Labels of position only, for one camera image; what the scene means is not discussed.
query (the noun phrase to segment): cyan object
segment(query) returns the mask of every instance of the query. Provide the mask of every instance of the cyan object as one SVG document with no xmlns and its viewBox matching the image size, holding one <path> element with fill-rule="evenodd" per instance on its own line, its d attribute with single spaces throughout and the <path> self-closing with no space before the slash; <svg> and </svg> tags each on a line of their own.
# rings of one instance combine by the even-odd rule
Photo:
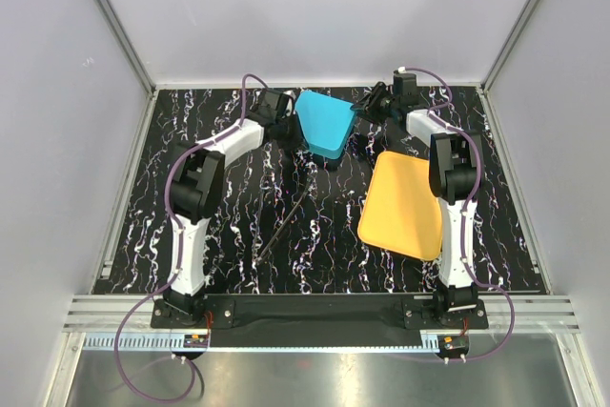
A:
<svg viewBox="0 0 610 407">
<path fill-rule="evenodd" d="M 304 91 L 296 99 L 295 109 L 310 152 L 338 159 L 356 121 L 352 104 L 317 92 Z"/>
</svg>

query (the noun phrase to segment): cable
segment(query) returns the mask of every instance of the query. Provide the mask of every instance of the cable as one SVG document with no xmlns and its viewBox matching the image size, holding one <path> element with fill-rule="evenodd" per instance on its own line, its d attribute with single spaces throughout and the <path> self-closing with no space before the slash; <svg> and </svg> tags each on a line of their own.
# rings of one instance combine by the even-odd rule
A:
<svg viewBox="0 0 610 407">
<path fill-rule="evenodd" d="M 293 219 L 293 216 L 295 216 L 296 210 L 301 205 L 301 202 L 307 195 L 307 192 L 309 191 L 309 187 L 312 185 L 313 182 L 314 182 L 314 180 L 312 179 L 311 176 L 309 176 L 307 178 L 307 182 L 305 183 L 305 189 L 303 190 L 303 193 L 301 193 L 300 198 L 296 201 L 295 205 L 293 206 L 293 209 L 290 210 L 290 212 L 288 213 L 288 216 L 286 216 L 286 218 L 284 219 L 284 222 L 281 224 L 281 226 L 279 228 L 277 228 L 277 231 L 275 231 L 275 234 L 272 235 L 269 242 L 267 242 L 267 246 L 265 247 L 265 249 L 260 253 L 260 256 L 256 260 L 257 266 L 259 266 L 260 264 L 262 264 L 263 262 L 265 262 L 267 260 L 267 258 L 271 254 L 271 248 L 273 247 L 275 241 L 281 235 L 281 232 L 288 225 L 290 220 Z"/>
<path fill-rule="evenodd" d="M 452 126 L 451 124 L 446 123 L 445 121 L 440 119 L 434 113 L 434 111 L 436 111 L 436 110 L 440 110 L 445 107 L 453 106 L 454 97 L 451 92 L 451 88 L 449 88 L 449 85 L 447 85 L 447 83 L 445 83 L 445 81 L 442 78 L 440 78 L 438 75 L 436 75 L 435 73 L 433 73 L 431 71 L 426 71 L 425 69 L 420 69 L 417 67 L 400 68 L 400 69 L 398 69 L 398 71 L 400 71 L 400 72 L 421 71 L 423 73 L 427 73 L 428 75 L 433 76 L 436 80 L 438 80 L 438 82 L 440 82 L 440 84 L 447 91 L 448 100 L 444 104 L 434 105 L 434 106 L 430 107 L 430 109 L 428 109 L 428 116 L 438 125 L 440 125 L 440 127 L 446 129 L 447 131 L 458 133 L 459 135 L 461 135 L 464 138 L 464 140 L 466 140 L 468 142 L 468 145 L 470 146 L 470 148 L 475 152 L 475 161 L 477 163 L 477 178 L 476 178 L 475 185 L 473 186 L 472 191 L 470 191 L 470 193 L 468 194 L 468 197 L 466 197 L 466 200 L 464 201 L 464 205 L 461 208 L 461 213 L 462 213 L 461 231 L 460 231 L 461 259 L 462 259 L 462 262 L 464 263 L 464 267 L 466 268 L 466 272 L 471 277 L 473 282 L 479 288 L 484 288 L 487 290 L 491 289 L 491 290 L 497 291 L 498 293 L 503 295 L 506 298 L 506 302 L 508 302 L 508 307 L 511 312 L 511 321 L 508 326 L 508 330 L 506 331 L 506 336 L 504 336 L 504 338 L 496 346 L 496 348 L 494 348 L 493 350 L 491 350 L 487 353 L 484 353 L 483 355 L 472 356 L 472 357 L 468 358 L 469 361 L 479 361 L 479 360 L 485 359 L 489 356 L 493 356 L 497 352 L 499 352 L 504 347 L 504 345 L 506 345 L 506 342 L 508 342 L 509 338 L 513 334 L 513 330 L 515 329 L 515 305 L 513 304 L 513 299 L 511 299 L 511 297 L 508 295 L 508 293 L 506 291 L 504 291 L 502 288 L 500 288 L 498 285 L 492 285 L 492 284 L 482 283 L 482 282 L 478 281 L 477 276 L 475 275 L 475 273 L 472 271 L 472 269 L 468 265 L 468 257 L 466 255 L 466 210 L 468 209 L 468 204 L 470 204 L 470 202 L 472 202 L 473 198 L 475 197 L 475 194 L 477 194 L 478 186 L 480 184 L 480 179 L 481 179 L 481 175 L 482 175 L 480 152 L 478 151 L 477 144 L 475 143 L 475 141 L 472 139 L 472 137 L 470 135 L 468 135 L 462 129 L 456 128 L 455 126 Z"/>
<path fill-rule="evenodd" d="M 168 214 L 170 219 L 172 219 L 176 223 L 176 226 L 178 228 L 178 231 L 177 231 L 178 232 L 178 254 L 177 254 L 176 265 L 175 265 L 174 269 L 171 271 L 173 276 L 170 277 L 170 279 L 168 280 L 168 282 L 165 285 L 159 287 L 158 289 L 156 289 L 152 293 L 146 295 L 143 299 L 140 299 L 127 312 L 127 314 L 125 315 L 125 317 L 123 318 L 121 323 L 118 325 L 118 328 L 116 330 L 116 335 L 114 336 L 114 346 L 113 346 L 114 362 L 116 363 L 116 369 L 118 370 L 119 375 L 121 375 L 121 379 L 129 387 L 129 389 L 132 390 L 133 393 L 135 393 L 136 395 L 138 395 L 138 396 L 140 396 L 140 397 L 142 397 L 142 398 L 144 398 L 144 399 L 146 399 L 146 400 L 148 400 L 150 402 L 156 402 L 158 404 L 174 404 L 176 402 L 180 402 L 181 400 L 183 400 L 186 396 L 189 395 L 189 393 L 193 389 L 194 378 L 195 378 L 195 366 L 194 366 L 194 364 L 191 361 L 189 361 L 187 359 L 187 362 L 189 363 L 189 366 L 191 367 L 191 371 L 192 371 L 192 380 L 191 380 L 191 383 L 190 383 L 189 387 L 187 388 L 187 390 L 182 395 L 180 395 L 178 397 L 173 397 L 173 398 L 170 398 L 170 399 L 163 399 L 163 398 L 159 398 L 159 397 L 149 396 L 146 393 L 143 393 L 142 391 L 138 390 L 133 385 L 133 383 L 130 381 L 130 379 L 127 376 L 127 374 L 125 373 L 125 370 L 123 369 L 123 365 L 121 364 L 121 358 L 119 356 L 119 350 L 118 350 L 119 338 L 121 337 L 121 333 L 123 332 L 123 328 L 125 328 L 125 325 L 129 321 L 129 319 L 132 317 L 132 315 L 135 313 L 135 311 L 137 309 L 139 309 L 142 306 L 142 304 L 144 304 L 149 299 L 154 298 L 156 295 L 160 295 L 165 290 L 170 288 L 172 286 L 172 284 L 178 278 L 178 275 L 180 274 L 180 269 L 182 268 L 182 250 L 183 250 L 183 245 L 184 245 L 184 240 L 183 240 L 183 236 L 182 236 L 183 235 L 183 231 L 184 231 L 184 226 L 182 225 L 182 223 L 180 222 L 180 220 L 178 219 L 176 214 L 173 212 L 172 205 L 171 205 L 171 202 L 170 202 L 170 188 L 172 186 L 173 176 L 175 175 L 176 171 L 178 170 L 178 167 L 191 154 L 196 153 L 199 150 L 203 150 L 205 148 L 211 147 L 211 145 L 213 145 L 214 143 L 216 143 L 216 142 L 218 142 L 220 140 L 224 140 L 229 135 L 235 133 L 236 131 L 239 130 L 239 128 L 241 128 L 241 126 L 243 125 L 244 119 L 246 118 L 246 108 L 247 108 L 246 82 L 247 82 L 248 78 L 252 78 L 252 79 L 258 81 L 261 85 L 263 85 L 263 87 L 267 88 L 267 84 L 263 80 L 258 78 L 256 75 L 252 75 L 251 73 L 246 73 L 243 76 L 243 78 L 241 79 L 241 114 L 239 116 L 239 121 L 237 122 L 237 124 L 234 124 L 228 130 L 226 130 L 225 132 L 221 132 L 219 135 L 211 138 L 207 142 L 200 143 L 200 144 L 195 145 L 194 147 L 186 150 L 173 163 L 173 166 L 170 169 L 170 174 L 168 175 L 168 179 L 167 179 L 166 184 L 165 184 L 165 193 L 164 193 L 164 199 L 163 199 L 163 201 L 165 203 L 165 212 Z"/>
</svg>

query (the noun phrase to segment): aluminum frame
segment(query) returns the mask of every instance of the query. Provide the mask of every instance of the aluminum frame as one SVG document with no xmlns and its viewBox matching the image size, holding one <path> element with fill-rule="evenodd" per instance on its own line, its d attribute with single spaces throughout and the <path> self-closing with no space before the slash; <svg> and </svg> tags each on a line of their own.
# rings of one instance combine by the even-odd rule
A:
<svg viewBox="0 0 610 407">
<path fill-rule="evenodd" d="M 523 8 L 521 9 L 521 12 L 518 15 L 517 21 L 515 22 L 515 25 L 511 29 L 510 33 L 508 34 L 508 37 L 506 38 L 504 45 L 502 45 L 502 48 L 500 49 L 500 52 L 499 52 L 498 56 L 496 57 L 494 64 L 492 65 L 491 69 L 488 71 L 485 78 L 483 78 L 483 80 L 481 81 L 481 86 L 486 91 L 491 90 L 492 86 L 496 82 L 496 79 L 498 78 L 499 73 L 501 72 L 502 68 L 504 67 L 504 64 L 506 63 L 508 56 L 510 55 L 513 48 L 517 44 L 521 35 L 523 34 L 523 31 L 525 30 L 530 19 L 532 18 L 534 11 L 536 11 L 536 9 L 538 8 L 539 3 L 540 3 L 540 0 L 527 0 L 525 2 L 525 5 L 523 6 Z"/>
<path fill-rule="evenodd" d="M 138 123 L 135 137 L 133 138 L 132 146 L 128 155 L 125 172 L 123 173 L 123 179 L 121 180 L 121 187 L 116 195 L 114 205 L 112 206 L 111 218 L 106 228 L 104 235 L 104 242 L 97 258 L 97 264 L 95 269 L 94 277 L 91 281 L 89 291 L 92 292 L 95 287 L 95 283 L 98 279 L 108 277 L 116 254 L 116 246 L 118 243 L 118 237 L 121 235 L 121 228 L 123 226 L 123 219 L 127 212 L 130 197 L 132 195 L 133 182 L 137 173 L 137 168 L 140 163 L 140 157 L 144 150 L 144 144 L 146 142 L 146 136 L 151 126 L 151 120 L 153 119 L 154 107 L 156 100 L 159 95 L 159 91 L 155 91 L 148 99 L 148 103 L 142 112 L 142 116 Z"/>
<path fill-rule="evenodd" d="M 72 301 L 68 319 L 64 326 L 63 350 L 47 394 L 47 407 L 65 406 L 76 366 L 87 333 L 115 331 L 125 313 L 143 295 L 77 295 Z M 490 329 L 478 334 L 495 334 L 505 331 L 510 316 L 508 304 L 501 295 L 484 295 Z M 600 389 L 591 369 L 588 356 L 582 344 L 572 304 L 567 296 L 561 295 L 512 295 L 515 301 L 517 322 L 515 333 L 552 334 L 556 337 L 563 363 L 572 390 L 579 406 L 603 406 Z M 134 314 L 125 328 L 132 336 L 166 334 L 168 330 L 150 328 L 153 302 L 149 300 Z M 240 352 L 257 352 L 259 349 L 238 349 Z"/>
<path fill-rule="evenodd" d="M 125 53 L 125 57 L 132 66 L 137 79 L 140 81 L 142 88 L 146 91 L 147 95 L 152 95 L 154 92 L 154 82 L 149 76 L 146 67 L 142 63 L 142 60 L 137 54 L 137 51 L 133 47 L 130 37 L 125 32 L 123 25 L 121 24 L 116 11 L 112 7 L 110 0 L 95 0 L 95 3 L 99 7 L 104 19 L 111 28 L 112 35 L 116 38 L 121 50 Z"/>
<path fill-rule="evenodd" d="M 515 169 L 513 166 L 513 160 L 511 159 L 511 155 L 508 153 L 508 147 L 506 145 L 504 134 L 502 133 L 502 128 L 499 125 L 498 117 L 496 116 L 496 110 L 494 109 L 494 105 L 491 103 L 488 91 L 485 91 L 483 88 L 479 87 L 478 97 L 480 98 L 481 104 L 483 105 L 483 109 L 485 109 L 487 122 L 489 123 L 489 129 L 491 130 L 492 136 L 494 138 L 494 143 L 496 145 L 499 160 L 502 164 L 504 175 L 506 176 L 506 182 L 511 192 L 513 203 L 515 204 L 515 210 L 517 211 L 518 221 L 521 226 L 521 229 L 523 230 L 523 236 L 525 237 L 525 242 L 527 244 L 530 258 L 532 259 L 532 264 L 534 265 L 534 269 L 538 270 L 538 272 L 542 276 L 542 281 L 544 283 L 544 287 L 546 288 L 547 293 L 551 295 L 553 293 L 553 285 L 551 283 L 551 278 L 548 274 L 548 269 L 546 268 L 544 259 L 540 255 L 542 251 L 540 250 L 538 238 L 536 237 L 536 233 L 532 226 L 530 214 L 527 210 L 525 200 L 523 199 L 523 192 L 519 185 L 519 181 L 513 172 L 513 170 Z"/>
</svg>

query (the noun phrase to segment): black bracket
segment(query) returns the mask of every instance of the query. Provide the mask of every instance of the black bracket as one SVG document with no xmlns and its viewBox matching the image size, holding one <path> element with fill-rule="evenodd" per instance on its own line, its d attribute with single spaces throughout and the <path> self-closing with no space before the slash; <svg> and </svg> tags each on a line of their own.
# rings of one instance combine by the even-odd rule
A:
<svg viewBox="0 0 610 407">
<path fill-rule="evenodd" d="M 212 329 L 231 329 L 235 316 L 235 301 L 227 297 L 202 297 L 202 307 L 193 315 L 186 314 L 164 299 L 157 299 L 152 310 L 154 329 L 197 329 L 207 326 L 205 314 L 212 313 Z"/>
<path fill-rule="evenodd" d="M 480 133 L 468 132 L 474 140 L 483 171 Z M 479 186 L 484 174 L 481 174 Z M 440 197 L 449 205 L 456 200 L 465 200 L 477 181 L 477 160 L 475 151 L 459 133 L 436 133 L 430 138 L 429 182 L 432 194 Z"/>
<path fill-rule="evenodd" d="M 474 309 L 439 314 L 433 299 L 402 299 L 404 327 L 408 330 L 456 330 L 464 329 L 464 318 L 468 318 L 468 329 L 489 329 L 485 304 L 477 301 Z"/>
<path fill-rule="evenodd" d="M 401 129 L 406 129 L 407 114 L 424 108 L 419 103 L 417 76 L 414 73 L 394 72 L 392 87 L 382 81 L 371 90 L 371 93 L 352 106 L 359 118 L 373 124 L 383 124 L 387 118 L 393 118 Z"/>
<path fill-rule="evenodd" d="M 173 151 L 175 162 L 193 145 L 179 144 Z M 191 154 L 176 170 L 170 187 L 172 210 L 196 224 L 214 216 L 224 185 L 225 155 L 201 149 Z"/>
<path fill-rule="evenodd" d="M 265 129 L 264 141 L 274 140 L 282 150 L 295 150 L 305 142 L 293 95 L 278 90 L 264 89 L 256 105 L 248 112 Z"/>
</svg>

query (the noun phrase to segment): metal floor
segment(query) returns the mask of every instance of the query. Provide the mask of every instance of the metal floor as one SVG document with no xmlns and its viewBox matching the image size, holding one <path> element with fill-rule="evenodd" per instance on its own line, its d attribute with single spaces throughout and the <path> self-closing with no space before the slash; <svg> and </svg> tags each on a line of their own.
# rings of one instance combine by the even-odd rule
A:
<svg viewBox="0 0 610 407">
<path fill-rule="evenodd" d="M 472 354 L 497 343 L 472 336 Z M 159 352 L 123 353 L 134 374 Z M 553 336 L 517 335 L 500 354 L 480 362 L 444 366 L 435 356 L 373 354 L 208 353 L 196 360 L 196 382 L 184 406 L 575 406 Z M 190 372 L 167 361 L 140 373 L 135 385 L 157 397 L 176 397 Z M 111 352 L 84 351 L 72 385 L 71 407 L 154 405 L 122 386 Z"/>
</svg>

